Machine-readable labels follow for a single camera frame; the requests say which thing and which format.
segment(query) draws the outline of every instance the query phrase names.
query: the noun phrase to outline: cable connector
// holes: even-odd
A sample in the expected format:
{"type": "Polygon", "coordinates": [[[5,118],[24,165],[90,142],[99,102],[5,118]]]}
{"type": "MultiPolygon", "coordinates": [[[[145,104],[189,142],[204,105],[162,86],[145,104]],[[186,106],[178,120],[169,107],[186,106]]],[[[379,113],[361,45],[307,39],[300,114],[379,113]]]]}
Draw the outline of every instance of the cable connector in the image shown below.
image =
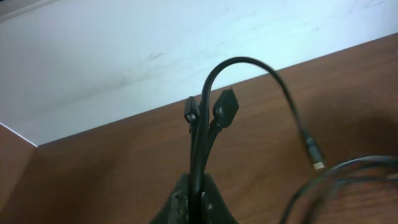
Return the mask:
{"type": "Polygon", "coordinates": [[[316,170],[325,168],[322,153],[314,138],[309,136],[308,133],[305,133],[305,146],[307,147],[308,155],[312,160],[313,168],[316,170]]]}
{"type": "Polygon", "coordinates": [[[238,109],[238,100],[232,87],[229,90],[224,90],[213,107],[216,123],[221,128],[227,128],[231,125],[238,109]]]}
{"type": "Polygon", "coordinates": [[[189,124],[196,123],[199,120],[199,103],[193,96],[185,100],[184,118],[189,124]]]}

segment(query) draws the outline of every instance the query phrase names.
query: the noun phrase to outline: black usb plug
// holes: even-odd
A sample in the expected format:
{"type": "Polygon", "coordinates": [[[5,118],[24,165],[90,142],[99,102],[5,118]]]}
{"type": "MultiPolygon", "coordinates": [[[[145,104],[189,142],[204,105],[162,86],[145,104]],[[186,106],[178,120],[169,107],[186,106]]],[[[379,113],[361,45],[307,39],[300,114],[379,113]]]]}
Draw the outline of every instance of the black usb plug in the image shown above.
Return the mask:
{"type": "Polygon", "coordinates": [[[184,118],[189,124],[189,133],[191,134],[191,155],[190,160],[192,164],[193,147],[195,145],[195,138],[197,136],[197,127],[199,121],[199,103],[195,97],[190,96],[185,100],[184,118]]]}
{"type": "Polygon", "coordinates": [[[232,87],[229,90],[224,90],[213,107],[214,118],[209,127],[204,165],[207,163],[211,147],[213,147],[217,134],[220,133],[223,128],[227,128],[231,125],[238,109],[238,100],[236,99],[232,87]]]}
{"type": "Polygon", "coordinates": [[[308,155],[312,161],[313,168],[316,170],[325,168],[325,162],[317,142],[308,133],[308,131],[302,131],[305,138],[305,146],[307,147],[308,155]]]}

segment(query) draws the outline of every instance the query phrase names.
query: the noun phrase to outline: wooden desk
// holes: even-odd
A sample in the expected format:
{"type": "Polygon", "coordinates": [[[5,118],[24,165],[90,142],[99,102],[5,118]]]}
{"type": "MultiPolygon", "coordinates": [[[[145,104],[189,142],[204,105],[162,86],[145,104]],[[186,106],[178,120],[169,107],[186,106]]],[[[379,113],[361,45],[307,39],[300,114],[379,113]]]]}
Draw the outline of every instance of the wooden desk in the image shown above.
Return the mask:
{"type": "MultiPolygon", "coordinates": [[[[398,155],[397,34],[280,74],[329,165],[398,155]]],[[[277,223],[288,198],[317,174],[272,77],[233,87],[240,109],[219,134],[206,171],[240,223],[277,223]]],[[[189,145],[180,101],[40,146],[0,222],[148,223],[188,172],[189,145]]],[[[343,191],[319,223],[397,223],[395,188],[359,192],[343,191]]],[[[293,219],[304,210],[296,207],[293,219]]]]}

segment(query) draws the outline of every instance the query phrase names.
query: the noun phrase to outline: white wall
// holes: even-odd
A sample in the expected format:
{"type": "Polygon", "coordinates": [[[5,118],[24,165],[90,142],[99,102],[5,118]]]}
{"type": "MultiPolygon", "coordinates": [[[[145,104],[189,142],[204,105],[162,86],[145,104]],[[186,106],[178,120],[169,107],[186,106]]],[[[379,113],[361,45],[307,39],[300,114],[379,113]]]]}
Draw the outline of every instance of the white wall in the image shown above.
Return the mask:
{"type": "MultiPolygon", "coordinates": [[[[197,95],[229,57],[280,69],[393,34],[397,12],[398,0],[57,1],[0,23],[0,121],[43,144],[197,95]]],[[[213,88],[262,73],[236,65],[213,88]]]]}

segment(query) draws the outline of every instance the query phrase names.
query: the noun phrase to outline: wooden surface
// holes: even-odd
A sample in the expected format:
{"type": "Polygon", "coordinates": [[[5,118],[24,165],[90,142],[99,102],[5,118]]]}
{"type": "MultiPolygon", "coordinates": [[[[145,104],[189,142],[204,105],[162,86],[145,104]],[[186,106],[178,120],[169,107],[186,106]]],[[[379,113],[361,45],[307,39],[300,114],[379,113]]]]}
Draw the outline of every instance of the wooden surface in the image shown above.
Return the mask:
{"type": "Polygon", "coordinates": [[[0,212],[24,173],[35,146],[0,124],[0,212]]]}
{"type": "MultiPolygon", "coordinates": [[[[280,74],[329,166],[398,155],[397,34],[280,74]]],[[[206,171],[240,223],[277,223],[288,198],[317,173],[276,82],[262,76],[233,87],[239,111],[206,171]]],[[[181,101],[40,146],[0,222],[148,223],[188,172],[189,145],[181,101]]],[[[352,186],[319,223],[397,223],[396,195],[381,184],[352,186]]],[[[295,207],[293,219],[304,210],[295,207]]]]}

